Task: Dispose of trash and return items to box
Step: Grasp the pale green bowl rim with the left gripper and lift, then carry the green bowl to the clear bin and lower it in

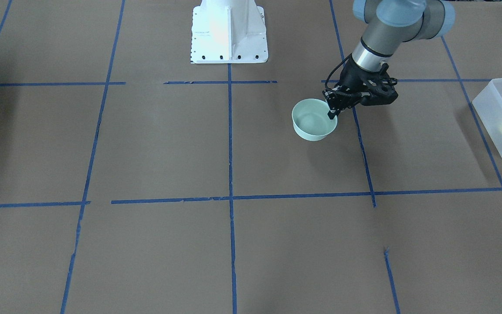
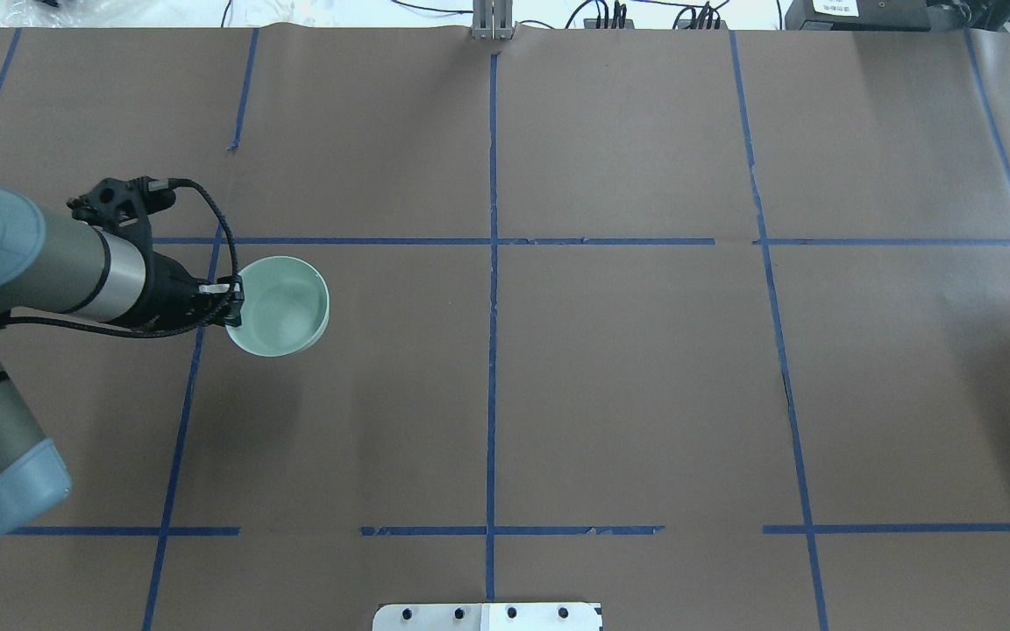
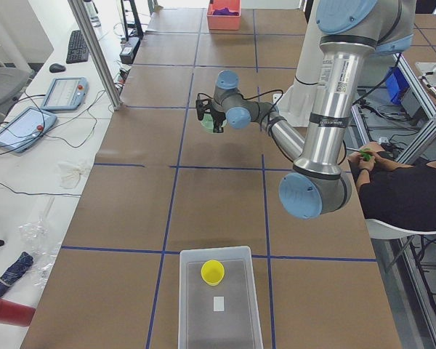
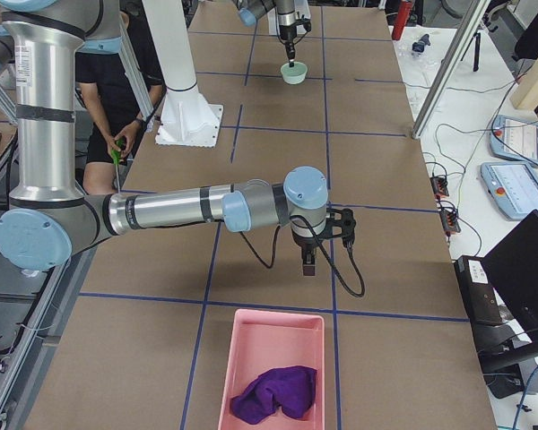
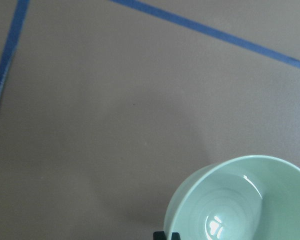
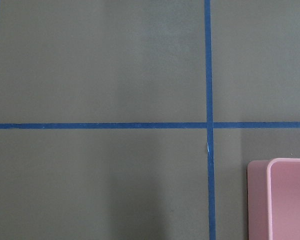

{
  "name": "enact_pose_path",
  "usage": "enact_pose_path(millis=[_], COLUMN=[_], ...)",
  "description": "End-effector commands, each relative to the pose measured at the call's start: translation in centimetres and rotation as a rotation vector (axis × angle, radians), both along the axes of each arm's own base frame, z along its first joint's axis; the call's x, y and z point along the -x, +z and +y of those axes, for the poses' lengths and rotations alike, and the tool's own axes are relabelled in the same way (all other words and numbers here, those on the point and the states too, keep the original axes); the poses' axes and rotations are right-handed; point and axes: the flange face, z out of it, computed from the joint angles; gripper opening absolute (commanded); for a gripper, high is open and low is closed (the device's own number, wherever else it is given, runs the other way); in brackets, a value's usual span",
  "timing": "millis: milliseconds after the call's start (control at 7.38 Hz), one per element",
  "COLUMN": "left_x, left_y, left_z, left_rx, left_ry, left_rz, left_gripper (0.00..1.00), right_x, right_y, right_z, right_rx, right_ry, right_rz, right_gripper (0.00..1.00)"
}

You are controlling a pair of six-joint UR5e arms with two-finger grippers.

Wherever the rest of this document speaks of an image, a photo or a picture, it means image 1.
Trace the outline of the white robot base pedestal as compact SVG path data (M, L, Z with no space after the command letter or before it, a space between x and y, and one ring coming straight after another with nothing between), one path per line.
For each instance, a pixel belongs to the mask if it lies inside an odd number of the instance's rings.
M268 61L265 11L254 0L202 0L192 18L191 63Z

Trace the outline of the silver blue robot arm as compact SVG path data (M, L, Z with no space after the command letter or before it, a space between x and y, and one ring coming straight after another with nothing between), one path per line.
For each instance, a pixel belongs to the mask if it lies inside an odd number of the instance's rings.
M367 24L353 52L338 64L338 82L323 90L335 119L356 105L390 105L398 98L396 78L388 74L388 60L403 42L444 36L456 20L445 0L356 0L354 16Z

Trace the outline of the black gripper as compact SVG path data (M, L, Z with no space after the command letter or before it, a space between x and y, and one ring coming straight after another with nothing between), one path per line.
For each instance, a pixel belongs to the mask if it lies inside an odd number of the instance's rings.
M336 119L341 111L356 105L390 105L398 98L398 80L388 74L389 65L382 62L376 72L364 70L347 56L327 76L323 97L329 105L327 116Z

